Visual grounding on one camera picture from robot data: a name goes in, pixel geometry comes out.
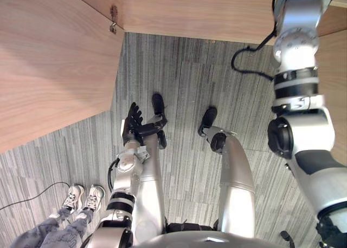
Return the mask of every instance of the floor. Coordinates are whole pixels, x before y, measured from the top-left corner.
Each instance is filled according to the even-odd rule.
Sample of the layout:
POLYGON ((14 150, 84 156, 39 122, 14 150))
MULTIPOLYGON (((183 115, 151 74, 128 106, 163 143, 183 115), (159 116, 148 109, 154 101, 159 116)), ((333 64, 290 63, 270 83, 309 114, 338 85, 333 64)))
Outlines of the floor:
MULTIPOLYGON (((0 154, 0 207, 37 195, 53 182, 107 187, 107 168, 122 150, 121 120, 132 101, 152 116, 153 92, 164 98, 168 146, 160 151, 165 214, 169 222, 212 225, 217 219, 221 157, 197 134, 209 105, 218 108, 215 125, 237 132, 256 185, 256 236, 288 247, 318 247, 315 221, 285 160, 267 147, 273 118, 273 85, 231 70, 243 43, 144 34, 126 34, 110 111, 0 154)), ((244 53, 237 65, 272 74, 271 47, 244 53)), ((58 184, 39 198, 0 211, 0 247, 59 209, 67 187, 58 184)), ((96 214, 88 230, 99 220, 96 214)))

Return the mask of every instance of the jeans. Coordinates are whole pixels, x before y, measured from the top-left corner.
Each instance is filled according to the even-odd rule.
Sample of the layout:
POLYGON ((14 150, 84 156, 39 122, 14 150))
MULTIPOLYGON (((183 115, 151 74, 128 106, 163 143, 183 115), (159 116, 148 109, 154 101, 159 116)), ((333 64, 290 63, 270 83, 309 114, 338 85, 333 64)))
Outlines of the jeans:
POLYGON ((77 219, 64 230, 57 231, 59 222, 70 216, 70 210, 62 208, 58 211, 57 218, 48 218, 18 236, 10 245, 10 248, 76 248, 82 244, 83 235, 87 231, 87 225, 93 219, 93 211, 82 210, 80 214, 84 218, 77 219))

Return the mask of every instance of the metal hinge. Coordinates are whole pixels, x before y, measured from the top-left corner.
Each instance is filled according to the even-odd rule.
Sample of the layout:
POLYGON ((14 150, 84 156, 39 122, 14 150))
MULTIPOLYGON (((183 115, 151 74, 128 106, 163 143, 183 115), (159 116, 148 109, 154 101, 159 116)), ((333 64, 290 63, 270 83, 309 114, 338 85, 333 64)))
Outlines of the metal hinge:
POLYGON ((118 20, 118 8, 112 5, 110 8, 110 15, 112 24, 110 25, 110 32, 117 34, 117 20, 118 20))

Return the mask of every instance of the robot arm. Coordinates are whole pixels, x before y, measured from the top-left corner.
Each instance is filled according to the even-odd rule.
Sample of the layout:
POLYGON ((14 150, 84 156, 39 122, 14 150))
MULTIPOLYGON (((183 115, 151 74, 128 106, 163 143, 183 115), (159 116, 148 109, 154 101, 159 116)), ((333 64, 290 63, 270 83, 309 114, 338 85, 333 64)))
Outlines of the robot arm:
POLYGON ((278 63, 274 78, 277 118, 268 126, 270 149, 288 159, 302 194, 319 220, 324 243, 346 247, 347 169, 330 154, 335 133, 318 93, 316 27, 330 0, 277 0, 278 63))

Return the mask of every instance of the sneaker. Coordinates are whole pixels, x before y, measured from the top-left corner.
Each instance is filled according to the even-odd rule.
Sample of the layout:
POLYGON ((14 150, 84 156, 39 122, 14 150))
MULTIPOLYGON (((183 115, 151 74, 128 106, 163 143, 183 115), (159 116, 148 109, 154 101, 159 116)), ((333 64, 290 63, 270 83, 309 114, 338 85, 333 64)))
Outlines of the sneaker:
POLYGON ((98 185, 92 185, 83 210, 90 209, 93 212, 99 211, 101 207, 101 200, 104 196, 105 190, 103 187, 98 185))
POLYGON ((82 195, 85 189, 78 184, 72 184, 69 188, 68 196, 65 199, 62 208, 67 208, 72 214, 75 210, 82 208, 82 195))

